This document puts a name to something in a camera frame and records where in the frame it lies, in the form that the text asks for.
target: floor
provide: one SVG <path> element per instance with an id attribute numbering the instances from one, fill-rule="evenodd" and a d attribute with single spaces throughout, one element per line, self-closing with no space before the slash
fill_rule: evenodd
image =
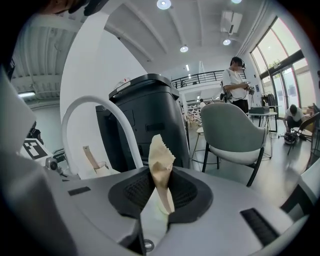
<path id="1" fill-rule="evenodd" d="M 259 120 L 253 120 L 255 125 L 259 125 Z M 275 119 L 270 120 L 271 129 L 275 129 Z M 273 205 L 280 207 L 290 196 L 294 190 L 299 176 L 306 170 L 310 157 L 311 143 L 309 141 L 299 140 L 295 147 L 287 156 L 289 146 L 284 143 L 282 137 L 286 129 L 282 120 L 277 121 L 278 133 L 272 133 L 272 159 L 264 157 L 259 167 L 258 173 L 255 176 L 251 189 L 265 197 Z M 197 141 L 197 128 L 189 129 L 190 155 L 192 155 Z M 267 138 L 265 152 L 270 153 L 270 139 Z M 203 162 L 206 141 L 202 135 L 199 137 L 196 151 L 193 159 Z M 216 163 L 217 158 L 212 153 L 208 154 L 208 163 Z M 193 168 L 197 171 L 202 171 L 201 163 L 192 161 Z M 246 185 L 253 169 L 244 165 L 231 163 L 221 160 L 220 168 L 217 169 L 216 164 L 207 164 L 205 172 L 207 174 L 233 180 Z"/>

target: gray upholstered chair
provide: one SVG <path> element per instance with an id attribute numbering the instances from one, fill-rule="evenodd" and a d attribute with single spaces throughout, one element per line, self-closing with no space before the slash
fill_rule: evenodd
<path id="1" fill-rule="evenodd" d="M 258 172 L 267 138 L 267 129 L 255 126 L 237 106 L 229 103 L 206 105 L 201 110 L 206 140 L 202 172 L 206 170 L 208 152 L 232 163 L 253 168 L 247 183 L 250 187 Z"/>

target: black logo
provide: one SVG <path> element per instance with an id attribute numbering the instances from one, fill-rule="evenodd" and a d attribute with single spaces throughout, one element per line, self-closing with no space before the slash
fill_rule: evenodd
<path id="1" fill-rule="evenodd" d="M 37 160 L 48 155 L 36 140 L 25 140 L 23 147 L 33 160 Z"/>

